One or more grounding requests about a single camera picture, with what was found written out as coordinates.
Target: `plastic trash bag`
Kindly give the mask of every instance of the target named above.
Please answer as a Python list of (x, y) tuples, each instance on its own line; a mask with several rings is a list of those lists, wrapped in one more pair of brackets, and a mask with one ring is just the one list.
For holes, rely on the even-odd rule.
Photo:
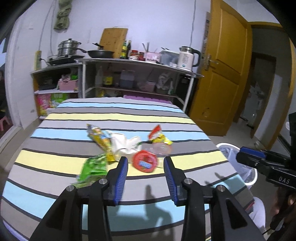
[(219, 150), (228, 159), (228, 161), (231, 163), (231, 165), (234, 167), (234, 169), (241, 176), (245, 183), (249, 183), (254, 180), (253, 168), (237, 162), (237, 154), (239, 150), (236, 150), (230, 146), (221, 146), (219, 147)]

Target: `yellow door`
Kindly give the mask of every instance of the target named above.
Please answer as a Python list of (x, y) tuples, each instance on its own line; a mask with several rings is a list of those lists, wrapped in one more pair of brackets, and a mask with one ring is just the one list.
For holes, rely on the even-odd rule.
[(244, 91), (251, 54), (250, 24), (224, 1), (211, 0), (204, 77), (189, 112), (207, 135), (226, 135)]

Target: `pink stool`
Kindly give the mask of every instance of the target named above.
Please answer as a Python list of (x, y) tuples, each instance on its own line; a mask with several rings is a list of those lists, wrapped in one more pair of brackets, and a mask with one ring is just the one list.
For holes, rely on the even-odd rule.
[(4, 122), (4, 121), (6, 121), (6, 123), (7, 123), (8, 125), (10, 125), (10, 124), (9, 124), (9, 121), (8, 121), (8, 119), (7, 119), (7, 116), (3, 117), (3, 118), (0, 120), (0, 130), (1, 130), (1, 131), (4, 130), (4, 128), (3, 128), (3, 122)]

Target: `yellow stripe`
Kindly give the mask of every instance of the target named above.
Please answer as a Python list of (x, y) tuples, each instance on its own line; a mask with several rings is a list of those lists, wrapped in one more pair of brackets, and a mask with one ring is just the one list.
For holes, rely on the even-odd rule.
[[(16, 162), (37, 169), (78, 175), (80, 174), (85, 160), (85, 158), (80, 157), (56, 156), (21, 150)], [(220, 151), (214, 151), (210, 153), (173, 156), (172, 160), (176, 168), (187, 170), (226, 161), (226, 158)], [(116, 168), (116, 166), (117, 162), (114, 162), (108, 165), (108, 169)], [(135, 169), (131, 164), (129, 164), (128, 167), (128, 176), (143, 176), (161, 173), (164, 173), (162, 168), (156, 168), (152, 173), (144, 173)]]
[(157, 123), (189, 123), (194, 124), (194, 122), (189, 118), (184, 117), (172, 117), (172, 116), (142, 116), (142, 115), (126, 115), (117, 113), (108, 114), (58, 114), (51, 113), (47, 120), (120, 120), (120, 121), (137, 121), (137, 122), (157, 122)]

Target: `bed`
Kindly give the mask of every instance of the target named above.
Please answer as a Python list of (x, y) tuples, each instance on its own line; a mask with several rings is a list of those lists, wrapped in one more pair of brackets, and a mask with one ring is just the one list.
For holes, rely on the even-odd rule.
[[(85, 159), (102, 152), (87, 136), (87, 123), (124, 133), (127, 138), (140, 136), (142, 141), (160, 124), (173, 141), (170, 156), (175, 166), (187, 177), (201, 185), (225, 185), (245, 209), (253, 203), (251, 192), (224, 155), (175, 105), (124, 98), (69, 99), (26, 140), (5, 184), (1, 216), (19, 240), (30, 238), (55, 199), (76, 181)], [(129, 164), (120, 206), (108, 207), (113, 240), (179, 241), (184, 209), (170, 200), (163, 168), (143, 173)], [(208, 209), (205, 205), (209, 239)], [(87, 205), (82, 230), (87, 240)]]

